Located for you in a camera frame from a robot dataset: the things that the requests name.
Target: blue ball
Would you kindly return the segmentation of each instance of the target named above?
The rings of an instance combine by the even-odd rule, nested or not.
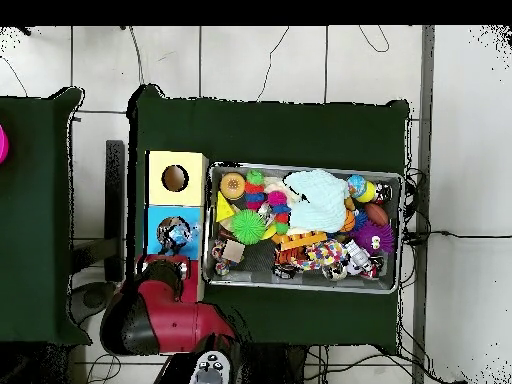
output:
[[[361,175],[357,175],[357,174],[354,174],[352,175],[348,180],[347,180],[347,184],[348,184],[348,189],[350,191],[350,195],[352,197],[359,197],[359,196],[362,196],[364,194],[364,192],[366,191],[366,180],[361,177]]]

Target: gray bin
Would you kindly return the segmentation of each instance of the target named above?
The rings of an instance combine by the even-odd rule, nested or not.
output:
[[[205,200],[206,212],[204,221],[202,273],[203,278],[209,284],[368,294],[390,294],[398,288],[400,280],[402,231],[404,227],[405,184],[402,176],[382,172],[325,169],[325,171],[330,172],[338,178],[347,179],[352,174],[359,174],[370,181],[380,181],[392,187],[392,198],[383,205],[383,208],[386,210],[390,218],[391,226],[393,227],[395,235],[395,253],[391,255],[383,254],[385,264],[379,279],[368,280],[359,276],[349,275],[343,280],[334,282],[326,279],[321,270],[304,271],[303,273],[295,275],[292,279],[281,279],[272,272],[274,249],[276,245],[271,239],[260,241],[255,245],[246,246],[244,250],[244,260],[235,268],[232,268],[228,275],[217,275],[214,269],[216,261],[211,255],[211,250],[217,238],[220,226],[220,224],[215,222],[215,204],[217,202],[217,191],[219,190],[222,176],[228,172],[238,172],[245,176],[250,169],[259,169],[266,177],[284,178],[290,172],[308,171],[312,169],[247,163],[236,165],[237,167],[233,168],[233,166],[227,166],[227,164],[221,162],[214,162],[210,164],[208,168],[208,185],[211,187],[211,191],[209,194],[207,193]],[[231,203],[235,204],[240,209],[246,208],[244,198],[234,202],[232,201]]]

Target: orange toy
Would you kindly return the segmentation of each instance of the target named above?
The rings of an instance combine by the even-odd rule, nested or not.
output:
[[[345,223],[343,224],[343,227],[340,228],[340,232],[342,233],[348,233],[354,226],[356,225],[356,217],[354,216],[354,213],[347,209],[347,216],[345,217]]]
[[[275,234],[272,241],[279,245],[281,251],[295,247],[309,246],[319,241],[327,240],[327,234],[321,231],[311,231],[305,234],[294,234],[292,236]]]

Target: yellow toy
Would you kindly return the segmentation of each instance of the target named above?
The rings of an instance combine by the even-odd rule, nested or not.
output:
[[[215,222],[223,221],[235,214],[235,211],[220,191],[217,192],[217,207]]]

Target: green table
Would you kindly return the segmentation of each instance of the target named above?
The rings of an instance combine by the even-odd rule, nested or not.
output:
[[[128,234],[135,237],[137,253],[142,252],[135,228],[143,225],[146,150],[201,152],[210,161],[404,173],[406,101],[386,106],[243,103],[166,99],[160,92],[154,85],[141,86],[129,104],[129,167],[136,161],[136,176],[128,179],[128,193],[136,183],[136,195]],[[217,304],[241,335],[255,342],[372,344],[396,353],[396,292],[207,286],[204,301]]]
[[[67,314],[69,119],[82,91],[0,97],[9,154],[0,164],[0,341],[87,344]]]

